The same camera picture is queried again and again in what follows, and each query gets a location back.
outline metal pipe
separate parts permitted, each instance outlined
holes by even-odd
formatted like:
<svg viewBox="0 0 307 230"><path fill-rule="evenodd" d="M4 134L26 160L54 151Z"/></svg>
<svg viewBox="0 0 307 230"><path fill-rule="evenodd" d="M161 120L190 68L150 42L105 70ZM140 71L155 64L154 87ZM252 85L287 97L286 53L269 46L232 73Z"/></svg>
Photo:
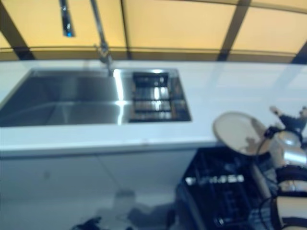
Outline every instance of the metal pipe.
<svg viewBox="0 0 307 230"><path fill-rule="evenodd" d="M97 7L96 0L90 0L93 8L94 18L100 38L100 46L96 47L99 55L99 60L106 64L108 69L108 75L113 76L113 70L111 68L112 57L109 52L109 46L106 42L105 35L103 32L102 23L99 16L99 11ZM62 24L63 24L63 33L67 37L74 37L75 33L72 27L71 17L69 13L69 8L66 0L59 0L61 6L61 15L62 15Z"/></svg>

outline stainless steel sink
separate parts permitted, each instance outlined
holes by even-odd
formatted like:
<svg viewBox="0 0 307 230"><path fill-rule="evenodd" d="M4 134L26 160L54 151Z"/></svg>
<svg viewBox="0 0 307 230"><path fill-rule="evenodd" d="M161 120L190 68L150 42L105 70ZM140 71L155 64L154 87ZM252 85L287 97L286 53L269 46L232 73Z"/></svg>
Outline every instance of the stainless steel sink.
<svg viewBox="0 0 307 230"><path fill-rule="evenodd" d="M35 69L0 104L0 127L189 120L175 69Z"/></svg>

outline white countertop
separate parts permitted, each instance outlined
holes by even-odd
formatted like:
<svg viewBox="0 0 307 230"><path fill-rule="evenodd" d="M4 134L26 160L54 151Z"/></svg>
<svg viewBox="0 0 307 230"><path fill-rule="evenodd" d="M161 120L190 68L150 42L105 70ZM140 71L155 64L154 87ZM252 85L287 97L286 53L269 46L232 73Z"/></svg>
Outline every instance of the white countertop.
<svg viewBox="0 0 307 230"><path fill-rule="evenodd" d="M96 60L0 62L0 102L31 68L94 68ZM213 144L214 119L226 111L248 113L266 126L277 122L269 112L276 105L297 115L307 105L307 66L230 62L116 61L115 68L177 68L191 122L123 125L70 125L0 128L1 156L58 150L95 151L190 148Z"/></svg>

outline white cabinet door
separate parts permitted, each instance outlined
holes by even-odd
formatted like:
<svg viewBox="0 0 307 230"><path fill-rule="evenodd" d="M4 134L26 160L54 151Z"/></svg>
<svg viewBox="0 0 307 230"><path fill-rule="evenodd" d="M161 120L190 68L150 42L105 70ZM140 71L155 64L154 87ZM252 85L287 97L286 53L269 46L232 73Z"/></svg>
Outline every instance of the white cabinet door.
<svg viewBox="0 0 307 230"><path fill-rule="evenodd" d="M116 189L96 156L1 161L4 201L103 197Z"/></svg>
<svg viewBox="0 0 307 230"><path fill-rule="evenodd" d="M173 194L196 149L161 150L101 156L123 190L136 194Z"/></svg>

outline floor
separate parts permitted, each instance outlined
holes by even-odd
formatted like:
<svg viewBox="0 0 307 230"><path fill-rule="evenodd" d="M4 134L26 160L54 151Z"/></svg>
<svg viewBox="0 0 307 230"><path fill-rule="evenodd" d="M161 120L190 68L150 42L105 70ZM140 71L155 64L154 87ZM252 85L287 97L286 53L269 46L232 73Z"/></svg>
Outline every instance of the floor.
<svg viewBox="0 0 307 230"><path fill-rule="evenodd" d="M172 201L173 194L136 196L131 191L120 191L114 197L5 201L1 203L0 229L70 230L102 217L101 229L165 230Z"/></svg>

